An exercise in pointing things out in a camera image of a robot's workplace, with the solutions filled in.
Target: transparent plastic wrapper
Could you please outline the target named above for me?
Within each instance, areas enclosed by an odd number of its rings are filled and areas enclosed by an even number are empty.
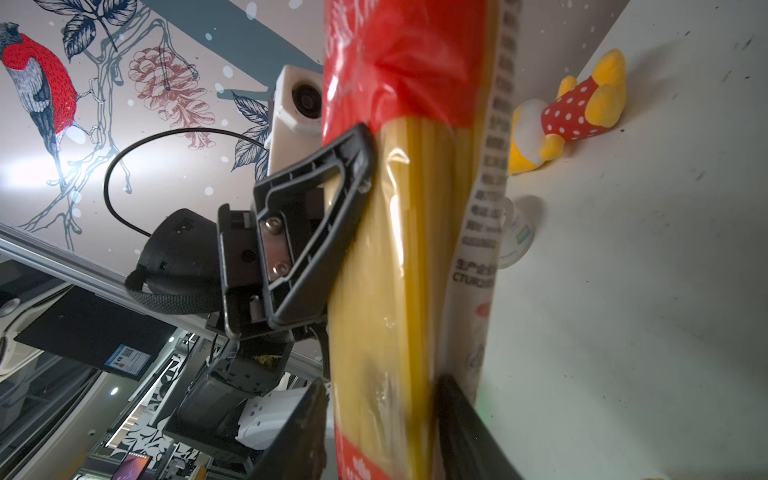
[[[511,137],[517,0],[326,0],[323,143],[378,172],[328,303],[344,480],[432,478],[439,374],[474,400]],[[336,183],[326,184],[330,202]]]

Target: white table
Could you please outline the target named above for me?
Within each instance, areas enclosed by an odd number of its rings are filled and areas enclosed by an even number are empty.
[[[509,181],[478,410],[527,480],[768,478],[766,19],[632,0],[579,78],[624,52],[620,124]]]

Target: black panel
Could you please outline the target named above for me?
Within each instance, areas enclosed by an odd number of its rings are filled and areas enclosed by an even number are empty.
[[[73,287],[24,329],[16,341],[106,372],[139,379],[175,329]],[[135,375],[105,365],[120,345],[150,355]]]

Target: display screen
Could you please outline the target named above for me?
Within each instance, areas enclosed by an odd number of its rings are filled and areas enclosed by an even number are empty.
[[[151,459],[149,455],[127,453],[111,480],[138,480]]]

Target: plush toy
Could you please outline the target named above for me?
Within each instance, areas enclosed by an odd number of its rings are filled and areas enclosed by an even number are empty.
[[[512,116],[509,173],[539,168],[563,153],[565,142],[599,135],[619,121],[627,101],[627,65],[618,50],[598,61],[592,76],[576,84],[567,76],[558,99],[547,105],[534,99],[521,104]]]

